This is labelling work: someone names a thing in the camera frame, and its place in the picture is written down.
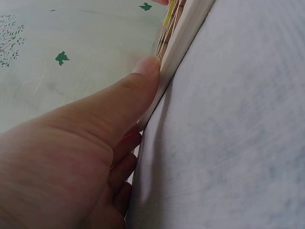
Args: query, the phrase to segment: skin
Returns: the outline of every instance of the skin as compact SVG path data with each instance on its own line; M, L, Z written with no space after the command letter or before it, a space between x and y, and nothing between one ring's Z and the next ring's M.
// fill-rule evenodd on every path
M157 2L161 5L167 5L169 2L169 0L152 0L152 1Z
M148 57L113 86L0 135L0 228L125 228L136 122L159 70Z

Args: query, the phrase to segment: finger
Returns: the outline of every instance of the finger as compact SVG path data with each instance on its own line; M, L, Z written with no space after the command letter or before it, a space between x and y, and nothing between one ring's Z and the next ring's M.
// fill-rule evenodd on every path
M134 73L49 113L49 119L57 118L56 125L60 122L61 128L102 140L114 148L152 103L159 85L159 70L158 59L147 57L137 64Z
M153 2L157 2L161 5L167 5L169 0L152 0Z
M113 199L113 206L118 210L118 212L125 217L130 197L132 194L132 186L128 182L125 182L118 192L118 194Z
M132 174L137 164L137 158L134 154L128 154L117 166L110 170L108 176L108 185L113 195L120 190L125 180Z
M134 124L127 132L125 133L124 136L131 134L132 132L138 131L138 124Z
M125 136L113 150L113 162L111 166L117 165L126 155L132 152L140 143L142 136L139 132L133 132Z

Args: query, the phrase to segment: book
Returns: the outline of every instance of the book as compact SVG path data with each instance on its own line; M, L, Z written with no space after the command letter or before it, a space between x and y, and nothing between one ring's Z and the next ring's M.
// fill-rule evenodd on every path
M171 0L155 55L160 60L160 85L153 103L139 120L143 130L215 0Z

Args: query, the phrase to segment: gray cloth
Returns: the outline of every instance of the gray cloth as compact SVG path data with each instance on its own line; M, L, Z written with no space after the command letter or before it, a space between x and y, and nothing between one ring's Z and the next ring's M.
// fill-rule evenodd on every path
M305 0L216 0L143 138L132 229L305 229Z

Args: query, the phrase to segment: green bird print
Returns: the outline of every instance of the green bird print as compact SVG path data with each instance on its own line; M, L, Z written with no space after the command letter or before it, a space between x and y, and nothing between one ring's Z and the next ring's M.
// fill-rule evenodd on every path
M67 57L67 55L65 55L65 51L62 51L61 53L58 54L55 60L59 62L60 66L62 66L63 61L69 61L69 58Z
M152 6L147 4L147 2L145 2L143 6L139 6L139 7L141 7L145 11L148 11L151 9Z

